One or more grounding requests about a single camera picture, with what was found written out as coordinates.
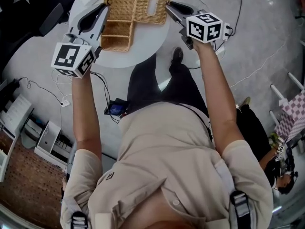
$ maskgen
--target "shirt logo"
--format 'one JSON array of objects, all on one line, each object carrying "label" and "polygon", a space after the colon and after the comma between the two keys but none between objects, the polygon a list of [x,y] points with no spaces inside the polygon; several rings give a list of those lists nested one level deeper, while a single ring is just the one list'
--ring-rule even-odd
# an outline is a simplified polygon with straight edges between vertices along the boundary
[{"label": "shirt logo", "polygon": [[110,173],[110,174],[107,176],[106,181],[107,181],[107,180],[110,180],[110,179],[113,177],[113,174],[114,174],[114,172]]}]

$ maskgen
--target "shirt button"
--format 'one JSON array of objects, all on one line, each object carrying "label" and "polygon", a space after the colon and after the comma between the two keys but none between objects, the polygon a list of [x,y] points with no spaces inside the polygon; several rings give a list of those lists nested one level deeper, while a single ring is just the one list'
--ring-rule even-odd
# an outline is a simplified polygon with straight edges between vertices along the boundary
[{"label": "shirt button", "polygon": [[173,201],[173,204],[174,204],[175,206],[177,206],[177,205],[180,204],[180,201],[179,201],[179,200],[174,200],[174,201]]}]

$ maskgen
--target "shoe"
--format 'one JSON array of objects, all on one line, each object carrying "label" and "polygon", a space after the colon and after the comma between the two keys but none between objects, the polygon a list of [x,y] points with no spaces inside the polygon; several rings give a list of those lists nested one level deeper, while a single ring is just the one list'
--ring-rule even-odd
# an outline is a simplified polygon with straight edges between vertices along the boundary
[{"label": "shoe", "polygon": [[181,48],[177,47],[175,48],[173,52],[173,59],[172,59],[172,64],[181,64],[183,60],[183,51]]},{"label": "shoe", "polygon": [[244,105],[249,105],[249,104],[250,104],[250,101],[251,101],[251,98],[250,98],[250,97],[247,97],[247,98],[243,101],[242,105],[240,105],[239,109],[241,109],[242,106],[244,106]]}]

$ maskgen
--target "checkered tablecloth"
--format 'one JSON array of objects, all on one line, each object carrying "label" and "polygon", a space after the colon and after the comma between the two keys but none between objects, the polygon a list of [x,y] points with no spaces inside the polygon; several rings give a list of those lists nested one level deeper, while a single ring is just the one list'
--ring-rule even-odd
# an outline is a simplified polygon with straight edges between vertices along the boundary
[{"label": "checkered tablecloth", "polygon": [[305,91],[280,107],[283,113],[275,131],[288,142],[305,128]]}]

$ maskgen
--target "hand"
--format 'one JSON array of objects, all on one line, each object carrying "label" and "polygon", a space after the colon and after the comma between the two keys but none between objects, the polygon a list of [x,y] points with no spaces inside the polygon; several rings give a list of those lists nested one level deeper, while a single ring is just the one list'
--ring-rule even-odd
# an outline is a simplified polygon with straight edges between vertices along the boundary
[{"label": "hand", "polygon": [[213,49],[210,43],[202,43],[196,39],[193,39],[193,46],[197,53],[202,52],[203,50]]}]

